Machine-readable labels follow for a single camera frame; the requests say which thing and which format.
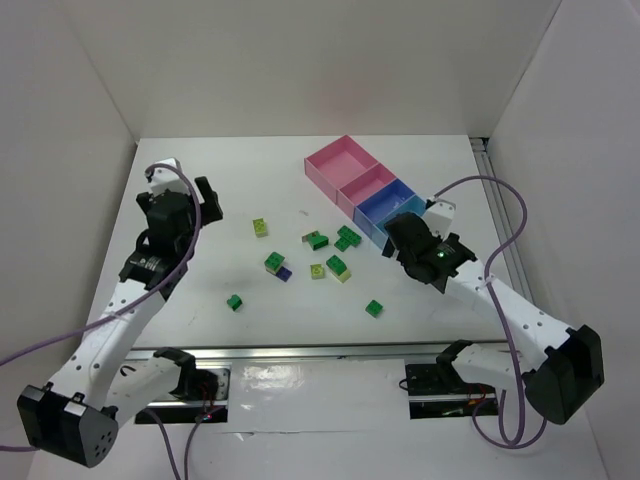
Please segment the green long lego plate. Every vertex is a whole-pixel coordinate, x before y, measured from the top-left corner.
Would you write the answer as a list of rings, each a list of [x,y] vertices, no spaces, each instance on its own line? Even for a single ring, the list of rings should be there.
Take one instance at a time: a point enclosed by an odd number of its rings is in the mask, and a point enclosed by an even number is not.
[[[340,227],[337,231],[337,234],[338,239],[334,242],[334,246],[341,252],[344,252],[350,246],[359,246],[362,241],[361,236],[346,225]]]

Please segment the lime lego brick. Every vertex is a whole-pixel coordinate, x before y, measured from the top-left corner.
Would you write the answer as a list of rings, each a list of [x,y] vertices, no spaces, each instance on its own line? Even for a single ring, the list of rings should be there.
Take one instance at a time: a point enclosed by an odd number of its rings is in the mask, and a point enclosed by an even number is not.
[[[257,218],[252,221],[254,234],[257,238],[262,238],[268,235],[267,224],[263,218]]]

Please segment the green on yellow lego stack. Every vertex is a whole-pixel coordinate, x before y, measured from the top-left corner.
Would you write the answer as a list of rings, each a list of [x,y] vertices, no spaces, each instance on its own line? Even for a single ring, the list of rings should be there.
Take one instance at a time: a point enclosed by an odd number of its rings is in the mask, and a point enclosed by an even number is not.
[[[346,263],[341,260],[337,255],[332,255],[327,261],[326,265],[331,274],[340,282],[344,283],[351,277],[351,271],[347,267]]]

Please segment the green square lego brick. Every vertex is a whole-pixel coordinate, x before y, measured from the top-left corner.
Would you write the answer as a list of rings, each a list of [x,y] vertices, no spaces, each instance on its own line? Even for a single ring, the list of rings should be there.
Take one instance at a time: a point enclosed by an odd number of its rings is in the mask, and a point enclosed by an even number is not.
[[[384,310],[384,306],[376,300],[371,300],[365,307],[365,312],[373,318],[378,318]]]

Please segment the green slope lego with white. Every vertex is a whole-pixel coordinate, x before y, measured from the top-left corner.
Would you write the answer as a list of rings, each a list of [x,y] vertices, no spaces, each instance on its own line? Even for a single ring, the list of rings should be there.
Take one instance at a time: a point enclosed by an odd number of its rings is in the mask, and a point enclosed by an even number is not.
[[[302,236],[302,241],[307,243],[313,251],[319,250],[329,245],[327,236],[319,231],[312,231]]]

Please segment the lime lego with flower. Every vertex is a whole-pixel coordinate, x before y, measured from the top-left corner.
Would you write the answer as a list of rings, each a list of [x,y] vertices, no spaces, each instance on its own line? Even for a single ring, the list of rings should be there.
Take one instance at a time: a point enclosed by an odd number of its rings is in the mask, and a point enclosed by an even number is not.
[[[322,264],[312,264],[310,266],[310,275],[312,280],[318,280],[325,277],[325,269]]]

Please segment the small green slope lego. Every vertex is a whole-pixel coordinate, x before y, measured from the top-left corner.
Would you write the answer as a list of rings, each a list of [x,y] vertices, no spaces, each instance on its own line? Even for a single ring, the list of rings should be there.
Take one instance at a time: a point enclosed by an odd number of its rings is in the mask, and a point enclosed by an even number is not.
[[[232,294],[227,300],[226,304],[232,311],[237,311],[242,305],[243,301],[237,294]]]

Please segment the purple lego plate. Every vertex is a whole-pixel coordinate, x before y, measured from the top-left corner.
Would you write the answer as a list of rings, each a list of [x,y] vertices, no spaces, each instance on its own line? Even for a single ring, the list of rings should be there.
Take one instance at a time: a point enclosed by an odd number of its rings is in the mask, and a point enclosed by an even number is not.
[[[282,280],[283,282],[287,282],[291,276],[292,276],[292,272],[286,267],[281,267],[276,273],[276,277]]]

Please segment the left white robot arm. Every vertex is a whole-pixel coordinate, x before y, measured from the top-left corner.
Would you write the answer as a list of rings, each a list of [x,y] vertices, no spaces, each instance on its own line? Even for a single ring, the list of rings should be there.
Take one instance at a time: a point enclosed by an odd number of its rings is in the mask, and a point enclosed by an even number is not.
[[[193,355],[162,347],[133,372],[121,369],[134,343],[166,305],[188,271],[202,227],[222,219],[208,179],[186,185],[180,177],[148,177],[151,189],[136,198],[147,227],[119,273],[105,319],[91,324],[71,358],[43,386],[28,385],[17,400],[29,441],[37,449],[87,468],[113,448],[119,428],[149,403],[212,400],[215,374]]]

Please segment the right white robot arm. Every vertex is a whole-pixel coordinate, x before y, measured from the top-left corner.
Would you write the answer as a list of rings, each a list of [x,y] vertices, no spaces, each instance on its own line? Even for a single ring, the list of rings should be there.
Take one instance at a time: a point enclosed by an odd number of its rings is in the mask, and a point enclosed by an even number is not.
[[[545,314],[486,274],[457,234],[436,236],[415,213],[402,213],[385,228],[384,256],[396,257],[410,278],[507,327],[513,340],[516,359],[471,341],[454,342],[436,359],[445,385],[483,384],[503,391],[522,387],[530,406],[556,425],[565,424],[602,386],[601,339],[589,326],[573,329]]]

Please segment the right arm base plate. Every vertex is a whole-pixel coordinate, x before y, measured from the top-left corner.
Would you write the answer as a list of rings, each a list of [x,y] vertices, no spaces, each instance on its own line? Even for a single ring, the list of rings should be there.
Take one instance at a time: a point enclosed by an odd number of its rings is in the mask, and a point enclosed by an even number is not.
[[[457,383],[448,386],[438,375],[437,365],[406,364],[405,377],[398,386],[408,396],[411,420],[497,416],[498,405],[493,387]]]

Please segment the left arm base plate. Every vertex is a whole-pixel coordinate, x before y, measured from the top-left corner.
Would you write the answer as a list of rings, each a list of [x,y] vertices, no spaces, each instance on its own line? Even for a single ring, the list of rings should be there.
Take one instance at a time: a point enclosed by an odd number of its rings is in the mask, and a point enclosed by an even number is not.
[[[147,409],[168,425],[223,424],[228,421],[231,369],[228,366],[204,366],[208,374],[196,383],[184,398],[165,394]]]

